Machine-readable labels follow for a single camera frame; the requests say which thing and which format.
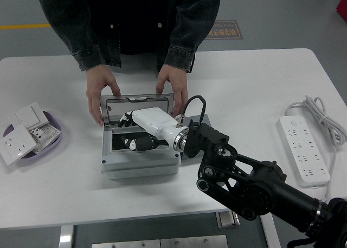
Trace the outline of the person's left hand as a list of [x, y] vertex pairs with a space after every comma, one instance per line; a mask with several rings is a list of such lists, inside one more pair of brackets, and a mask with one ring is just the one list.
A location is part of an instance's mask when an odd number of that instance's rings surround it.
[[163, 65], [158, 75], [156, 94], [163, 93], [167, 81], [171, 84], [174, 100], [172, 114], [176, 117], [183, 112], [188, 101], [187, 71], [174, 66]]

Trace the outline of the person's right hand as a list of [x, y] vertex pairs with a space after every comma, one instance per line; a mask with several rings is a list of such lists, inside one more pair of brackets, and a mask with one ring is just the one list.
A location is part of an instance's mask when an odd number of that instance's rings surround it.
[[86, 71], [86, 97], [88, 99], [89, 113], [94, 121], [104, 124], [104, 118], [100, 110], [100, 97], [102, 90], [109, 87], [114, 96], [121, 95], [121, 90], [116, 78], [105, 65], [98, 65]]

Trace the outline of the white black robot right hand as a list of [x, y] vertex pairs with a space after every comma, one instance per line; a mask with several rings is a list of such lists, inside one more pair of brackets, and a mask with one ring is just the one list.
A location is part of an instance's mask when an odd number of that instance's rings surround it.
[[181, 143], [189, 129], [179, 126], [178, 121], [162, 109], [152, 107], [127, 112], [121, 117], [118, 126], [129, 127], [131, 124], [138, 125], [158, 140], [165, 140], [177, 152], [183, 152], [184, 144]]

